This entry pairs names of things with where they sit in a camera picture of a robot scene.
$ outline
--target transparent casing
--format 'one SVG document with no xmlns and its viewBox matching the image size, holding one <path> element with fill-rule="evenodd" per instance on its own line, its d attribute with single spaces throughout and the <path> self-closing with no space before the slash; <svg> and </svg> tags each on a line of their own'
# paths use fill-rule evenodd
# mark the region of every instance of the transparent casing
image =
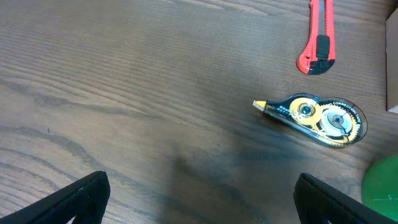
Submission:
<svg viewBox="0 0 398 224">
<path fill-rule="evenodd" d="M 329 147 L 354 144 L 368 130 L 361 109 L 342 98 L 319 98 L 299 93 L 285 100 L 268 100 L 263 113 Z"/>
</svg>

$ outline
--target green lid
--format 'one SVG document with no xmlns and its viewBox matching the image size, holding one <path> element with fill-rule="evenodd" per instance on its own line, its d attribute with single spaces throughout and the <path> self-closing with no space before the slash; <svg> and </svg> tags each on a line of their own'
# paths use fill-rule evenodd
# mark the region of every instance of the green lid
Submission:
<svg viewBox="0 0 398 224">
<path fill-rule="evenodd" d="M 398 221 L 398 155 L 371 166 L 362 183 L 362 203 Z"/>
</svg>

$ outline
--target wooden table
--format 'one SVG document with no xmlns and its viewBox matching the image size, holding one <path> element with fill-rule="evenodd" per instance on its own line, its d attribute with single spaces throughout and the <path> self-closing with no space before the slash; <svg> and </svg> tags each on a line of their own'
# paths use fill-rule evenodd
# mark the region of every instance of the wooden table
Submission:
<svg viewBox="0 0 398 224">
<path fill-rule="evenodd" d="M 94 170 L 103 223 L 299 223 L 302 172 L 360 201 L 397 152 L 394 2 L 335 0 L 336 63 L 307 76 L 308 0 L 0 1 L 0 216 Z M 367 136 L 329 149 L 252 106 L 300 92 L 355 102 Z"/>
</svg>

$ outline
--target box cutter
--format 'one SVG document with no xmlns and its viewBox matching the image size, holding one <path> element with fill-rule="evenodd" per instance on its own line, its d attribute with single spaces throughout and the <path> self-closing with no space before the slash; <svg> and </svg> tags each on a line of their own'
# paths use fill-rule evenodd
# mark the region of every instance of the box cutter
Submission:
<svg viewBox="0 0 398 224">
<path fill-rule="evenodd" d="M 336 60 L 333 0 L 311 0 L 310 7 L 310 37 L 297 67 L 307 75 L 319 75 L 329 70 Z"/>
</svg>

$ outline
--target black object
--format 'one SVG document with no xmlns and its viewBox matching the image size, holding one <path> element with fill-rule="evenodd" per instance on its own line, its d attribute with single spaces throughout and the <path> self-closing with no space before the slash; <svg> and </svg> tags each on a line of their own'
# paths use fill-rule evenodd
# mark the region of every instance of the black object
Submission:
<svg viewBox="0 0 398 224">
<path fill-rule="evenodd" d="M 397 224 L 310 174 L 298 178 L 294 202 L 302 224 Z"/>
<path fill-rule="evenodd" d="M 327 35 L 317 36 L 317 59 L 310 62 L 308 75 L 325 73 L 335 63 L 334 59 L 328 60 L 330 53 L 330 38 Z"/>
<path fill-rule="evenodd" d="M 106 172 L 96 171 L 2 219 L 0 224 L 100 224 L 111 193 Z"/>
</svg>

